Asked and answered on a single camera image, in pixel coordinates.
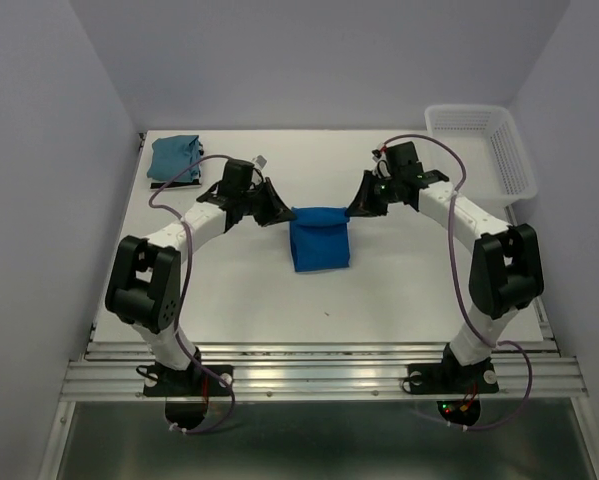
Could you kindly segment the black white striped tank top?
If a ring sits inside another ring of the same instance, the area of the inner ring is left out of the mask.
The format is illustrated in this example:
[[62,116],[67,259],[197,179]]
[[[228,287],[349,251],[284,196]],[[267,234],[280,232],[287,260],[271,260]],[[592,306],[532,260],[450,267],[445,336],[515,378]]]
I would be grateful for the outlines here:
[[168,184],[167,182],[151,182],[150,183],[150,187],[149,189],[151,191],[157,191],[160,189],[188,189],[188,188],[192,188],[192,189],[198,189],[202,186],[202,184],[199,181],[193,181],[193,182],[172,182],[170,184]]

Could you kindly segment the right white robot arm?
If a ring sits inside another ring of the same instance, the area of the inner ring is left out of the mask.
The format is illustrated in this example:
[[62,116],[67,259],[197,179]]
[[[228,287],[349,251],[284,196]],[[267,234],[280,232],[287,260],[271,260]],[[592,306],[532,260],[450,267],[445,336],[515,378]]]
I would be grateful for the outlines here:
[[446,230],[451,260],[457,244],[469,251],[470,299],[455,294],[464,324],[449,344],[452,358],[439,366],[442,384],[461,390],[474,380],[474,365],[500,345],[510,321],[543,293],[538,238],[531,226],[512,225],[467,198],[462,192],[467,180],[464,165],[458,182],[424,169],[414,144],[417,138],[399,135],[373,150],[375,166],[364,171],[346,214],[380,217],[390,205],[401,203]]

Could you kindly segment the blue tank top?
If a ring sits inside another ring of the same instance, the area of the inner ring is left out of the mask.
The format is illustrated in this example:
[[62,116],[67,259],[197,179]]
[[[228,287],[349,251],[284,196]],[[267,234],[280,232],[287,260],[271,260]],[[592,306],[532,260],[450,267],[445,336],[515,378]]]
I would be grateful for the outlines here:
[[349,217],[342,207],[292,208],[289,242],[294,270],[309,273],[348,268]]

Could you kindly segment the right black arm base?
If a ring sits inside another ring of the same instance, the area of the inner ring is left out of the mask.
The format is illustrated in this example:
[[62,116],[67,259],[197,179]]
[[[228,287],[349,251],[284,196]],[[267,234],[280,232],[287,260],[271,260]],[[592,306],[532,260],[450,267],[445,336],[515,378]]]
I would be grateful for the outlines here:
[[499,392],[490,357],[472,365],[461,365],[446,346],[437,362],[410,363],[401,389],[411,395],[438,395],[437,409],[451,425],[474,427],[481,416],[480,394]]

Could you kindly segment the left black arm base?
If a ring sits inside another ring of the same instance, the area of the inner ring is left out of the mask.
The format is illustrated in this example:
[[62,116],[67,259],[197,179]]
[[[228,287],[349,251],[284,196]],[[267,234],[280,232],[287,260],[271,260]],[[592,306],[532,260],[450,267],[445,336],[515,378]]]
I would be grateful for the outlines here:
[[[171,431],[184,435],[210,433],[232,413],[234,400],[229,389],[234,373],[232,365],[214,365],[203,370],[191,363],[183,371],[153,363],[139,365],[135,371],[144,381],[142,394],[165,401],[164,416]],[[212,398],[228,398],[228,412],[212,414]]]

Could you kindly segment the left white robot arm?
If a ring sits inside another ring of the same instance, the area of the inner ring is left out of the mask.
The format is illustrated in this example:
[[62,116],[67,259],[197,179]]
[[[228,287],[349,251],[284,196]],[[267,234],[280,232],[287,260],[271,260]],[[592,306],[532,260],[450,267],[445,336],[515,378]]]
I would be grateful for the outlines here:
[[186,212],[158,204],[163,190],[154,192],[149,207],[170,213],[174,221],[146,237],[128,235],[120,240],[104,298],[105,308],[139,333],[156,363],[168,369],[167,382],[181,394],[200,386],[205,369],[179,326],[193,254],[245,217],[261,227],[296,219],[263,175],[263,157],[221,158],[222,177]]

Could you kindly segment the teal tank top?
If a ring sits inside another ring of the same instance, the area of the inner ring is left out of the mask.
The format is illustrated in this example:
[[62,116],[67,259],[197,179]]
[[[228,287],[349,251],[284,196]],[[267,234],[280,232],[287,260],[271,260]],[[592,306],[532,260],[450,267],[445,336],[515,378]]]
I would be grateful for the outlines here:
[[165,183],[185,167],[197,162],[203,153],[198,135],[176,135],[152,143],[152,159],[147,177]]

